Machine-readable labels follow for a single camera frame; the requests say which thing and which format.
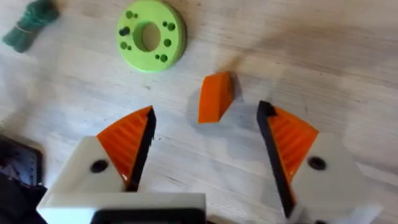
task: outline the green ring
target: green ring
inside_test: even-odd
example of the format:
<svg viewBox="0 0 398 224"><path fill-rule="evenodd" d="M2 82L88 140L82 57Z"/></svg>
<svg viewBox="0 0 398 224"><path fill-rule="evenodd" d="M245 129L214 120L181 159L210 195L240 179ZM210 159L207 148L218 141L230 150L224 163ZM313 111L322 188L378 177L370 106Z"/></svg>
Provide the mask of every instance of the green ring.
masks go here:
<svg viewBox="0 0 398 224"><path fill-rule="evenodd" d="M150 22L160 30L160 42L156 49L149 52L142 43L141 32ZM120 36L119 30L124 27L129 27L131 32ZM116 33L122 57L143 72L159 72L171 67L182 56L187 42L185 24L178 12L158 0L138 0L132 3L122 13ZM128 50L124 44L124 48L121 47L122 43L131 46L131 49Z"/></svg>

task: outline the black screw hole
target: black screw hole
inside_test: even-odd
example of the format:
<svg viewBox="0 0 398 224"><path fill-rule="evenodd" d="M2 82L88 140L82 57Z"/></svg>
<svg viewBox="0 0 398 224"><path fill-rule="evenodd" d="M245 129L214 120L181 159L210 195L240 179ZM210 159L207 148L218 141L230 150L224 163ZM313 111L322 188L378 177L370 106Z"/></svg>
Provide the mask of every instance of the black screw hole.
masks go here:
<svg viewBox="0 0 398 224"><path fill-rule="evenodd" d="M170 39L165 39L165 40L163 41L163 44L164 44L166 47L170 47L170 46L172 45L172 41L171 41Z"/></svg>
<svg viewBox="0 0 398 224"><path fill-rule="evenodd" d="M308 159L308 164L310 165L310 167L312 167L312 169L316 169L316 170L325 170L326 169L326 162L318 156L313 156L310 157Z"/></svg>
<svg viewBox="0 0 398 224"><path fill-rule="evenodd" d="M162 56L160 56L160 61L162 61L162 62L166 62L167 61L167 56L166 55L162 55Z"/></svg>
<svg viewBox="0 0 398 224"><path fill-rule="evenodd" d="M174 25L174 23L169 23L169 25L167 26L167 28L169 29L169 31L175 30L175 25Z"/></svg>
<svg viewBox="0 0 398 224"><path fill-rule="evenodd" d="M128 19L131 19L131 17L134 15L134 13L132 13L131 11L127 11L126 12L126 17L128 18Z"/></svg>
<svg viewBox="0 0 398 224"><path fill-rule="evenodd" d="M119 30L119 35L120 36L125 36L125 35L129 35L130 34L130 27L123 27L123 29Z"/></svg>
<svg viewBox="0 0 398 224"><path fill-rule="evenodd" d="M126 42L123 41L123 42L120 43L120 48L122 48L124 50L124 49L126 49L126 47L127 47L127 43Z"/></svg>
<svg viewBox="0 0 398 224"><path fill-rule="evenodd" d="M90 171L97 174L104 171L107 167L108 167L108 162L104 159L99 159L91 165Z"/></svg>

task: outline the orange gripper pad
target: orange gripper pad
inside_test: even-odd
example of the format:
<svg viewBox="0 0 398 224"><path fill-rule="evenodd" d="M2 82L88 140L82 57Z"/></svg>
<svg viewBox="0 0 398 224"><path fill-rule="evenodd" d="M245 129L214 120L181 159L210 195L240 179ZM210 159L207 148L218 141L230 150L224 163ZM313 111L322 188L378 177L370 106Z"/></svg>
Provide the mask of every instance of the orange gripper pad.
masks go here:
<svg viewBox="0 0 398 224"><path fill-rule="evenodd" d="M97 135L124 184L131 181L139 147L147 125L147 114L151 106L133 112L111 124Z"/></svg>
<svg viewBox="0 0 398 224"><path fill-rule="evenodd" d="M268 117L268 123L285 176L290 183L317 138L318 131L300 118L274 108L277 116Z"/></svg>
<svg viewBox="0 0 398 224"><path fill-rule="evenodd" d="M233 81L229 72L205 77L201 86L198 123L219 122L233 98Z"/></svg>

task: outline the wood grain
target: wood grain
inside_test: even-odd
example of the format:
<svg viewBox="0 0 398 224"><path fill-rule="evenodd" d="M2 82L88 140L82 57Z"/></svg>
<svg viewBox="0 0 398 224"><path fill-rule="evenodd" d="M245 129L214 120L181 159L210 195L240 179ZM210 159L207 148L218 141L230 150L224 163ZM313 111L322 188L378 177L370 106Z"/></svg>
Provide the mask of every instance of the wood grain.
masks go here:
<svg viewBox="0 0 398 224"><path fill-rule="evenodd" d="M62 17L29 52L0 45L2 128L43 149L46 185L82 136L154 105L141 191L205 192L218 223L282 223L255 120L269 100L339 136L384 206L375 223L398 223L397 1L167 2L188 46L162 73L137 72L117 52L127 0L59 1ZM27 3L0 2L0 33ZM236 74L237 98L221 123L198 125L201 82L218 70Z"/></svg>

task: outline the green rope bundle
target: green rope bundle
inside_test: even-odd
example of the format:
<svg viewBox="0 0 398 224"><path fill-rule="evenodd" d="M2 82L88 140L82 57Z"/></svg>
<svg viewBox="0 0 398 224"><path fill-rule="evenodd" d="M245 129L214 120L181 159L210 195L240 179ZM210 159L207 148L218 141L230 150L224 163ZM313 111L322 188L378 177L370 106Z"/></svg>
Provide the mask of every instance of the green rope bundle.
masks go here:
<svg viewBox="0 0 398 224"><path fill-rule="evenodd" d="M24 16L4 37L3 41L16 52L25 52L32 45L37 34L54 21L59 12L51 0L37 0L30 3Z"/></svg>

